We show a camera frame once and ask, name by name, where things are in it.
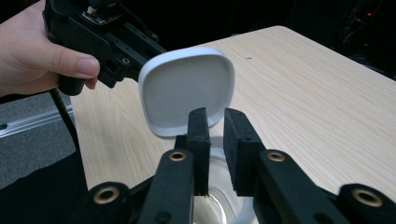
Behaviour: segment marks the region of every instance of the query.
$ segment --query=black cable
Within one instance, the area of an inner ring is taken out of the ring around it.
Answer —
[[[50,90],[49,93],[50,96],[52,97],[53,103],[55,103],[56,108],[58,108],[59,114],[61,115],[67,130],[69,131],[73,139],[76,150],[79,151],[79,143],[78,143],[76,127],[73,121],[70,119],[69,114],[67,113],[67,109],[64,106],[64,101],[62,100],[61,95],[59,94],[58,88],[54,88]]]

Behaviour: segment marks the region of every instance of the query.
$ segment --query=wooden table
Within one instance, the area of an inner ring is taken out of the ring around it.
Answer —
[[[233,62],[231,108],[247,114],[267,148],[289,153],[320,187],[376,188],[396,201],[396,82],[285,27],[204,44]],[[154,175],[175,139],[146,124],[137,83],[98,83],[72,97],[88,187],[130,188]],[[210,129],[222,135],[223,122]]]

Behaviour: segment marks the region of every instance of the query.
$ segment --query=finger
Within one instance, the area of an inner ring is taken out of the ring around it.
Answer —
[[[49,71],[78,78],[97,77],[100,70],[99,62],[91,55],[52,43],[47,44],[39,65]]]
[[[97,78],[90,78],[90,79],[86,79],[85,80],[85,85],[88,87],[88,89],[90,90],[94,90],[96,83],[97,83],[98,79]]]

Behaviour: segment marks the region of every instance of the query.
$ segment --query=brass insert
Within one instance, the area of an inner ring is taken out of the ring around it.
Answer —
[[[182,153],[182,152],[174,152],[172,154],[169,155],[169,159],[171,161],[184,161],[184,159],[186,159],[186,154]]]
[[[267,154],[268,159],[271,161],[283,161],[285,160],[285,156],[278,152],[270,152]]]
[[[364,203],[372,207],[379,207],[382,205],[382,200],[369,190],[354,189],[352,190],[352,195],[360,203]]]
[[[102,188],[95,193],[93,201],[99,204],[111,203],[120,195],[119,189],[114,186]]]

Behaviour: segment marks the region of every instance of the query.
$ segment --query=gray floor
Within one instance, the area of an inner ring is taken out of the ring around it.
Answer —
[[[64,104],[70,106],[70,98],[62,93],[61,96]],[[0,105],[0,124],[48,114],[57,116],[21,132],[4,134],[4,130],[0,131],[0,189],[76,150],[48,92]]]

